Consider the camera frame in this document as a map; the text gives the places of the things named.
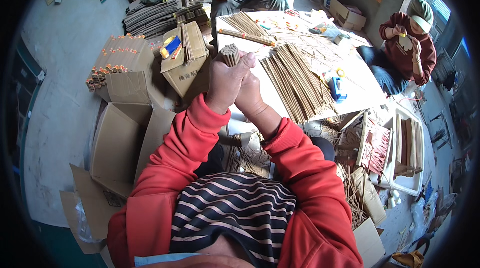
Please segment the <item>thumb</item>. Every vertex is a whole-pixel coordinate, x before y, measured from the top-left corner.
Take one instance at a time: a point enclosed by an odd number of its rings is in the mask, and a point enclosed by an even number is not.
[[[248,53],[240,59],[236,67],[237,69],[240,69],[242,71],[249,70],[250,68],[255,67],[255,60],[256,60],[255,54]]]

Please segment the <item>hand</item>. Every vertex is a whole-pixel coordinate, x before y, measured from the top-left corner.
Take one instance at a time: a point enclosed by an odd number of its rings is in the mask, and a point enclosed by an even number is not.
[[[215,113],[223,115],[235,102],[243,77],[255,67],[255,54],[240,52],[240,61],[228,67],[219,53],[210,63],[210,85],[205,103]]]
[[[392,30],[392,34],[394,36],[398,36],[400,34],[406,34],[407,29],[403,25],[395,25],[395,27]]]
[[[260,80],[250,71],[243,77],[235,105],[249,120],[267,106],[260,95]]]
[[[420,45],[420,41],[417,38],[412,37],[412,47],[413,47],[413,61],[415,63],[420,62],[420,53],[422,52],[422,46]]]

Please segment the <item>blue face mask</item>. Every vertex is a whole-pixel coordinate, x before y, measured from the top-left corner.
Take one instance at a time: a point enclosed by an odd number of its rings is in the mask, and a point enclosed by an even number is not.
[[[135,257],[135,267],[140,267],[143,265],[161,263],[161,262],[173,262],[182,260],[192,256],[198,256],[202,254],[194,253],[194,252],[182,252],[177,254],[166,254],[166,255],[158,255],[158,256],[151,256],[151,257]]]

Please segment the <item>dark pants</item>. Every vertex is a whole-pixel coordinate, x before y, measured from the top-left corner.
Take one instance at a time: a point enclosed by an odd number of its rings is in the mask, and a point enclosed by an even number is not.
[[[367,63],[383,91],[394,95],[405,90],[409,81],[387,59],[383,50],[361,45],[357,47],[357,51],[363,61]]]
[[[325,138],[321,137],[313,137],[310,138],[311,142],[318,146],[320,150],[323,152],[323,157],[325,160],[333,161],[335,160],[335,150],[333,145]],[[222,160],[223,160],[223,148],[220,144],[215,144],[212,151],[208,153],[208,160],[207,162],[203,162],[200,166],[195,170],[195,173],[199,178],[204,177],[205,175],[210,175],[218,172],[224,172],[222,167]],[[273,179],[281,180],[279,177],[277,170],[275,169],[275,174]]]
[[[234,10],[242,8],[254,9],[255,11],[283,11],[285,9],[285,0],[212,0],[210,18],[212,19],[212,35],[215,49],[218,49],[216,39],[217,23],[215,18],[217,16],[233,14]]]

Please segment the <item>cap brim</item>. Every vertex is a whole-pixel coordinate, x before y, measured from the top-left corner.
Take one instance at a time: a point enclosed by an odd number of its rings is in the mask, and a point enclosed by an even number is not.
[[[426,22],[422,17],[418,15],[412,15],[411,17],[416,23],[418,23],[418,25],[420,25],[420,27],[425,33],[428,33],[430,31],[430,28],[432,26],[428,22]]]

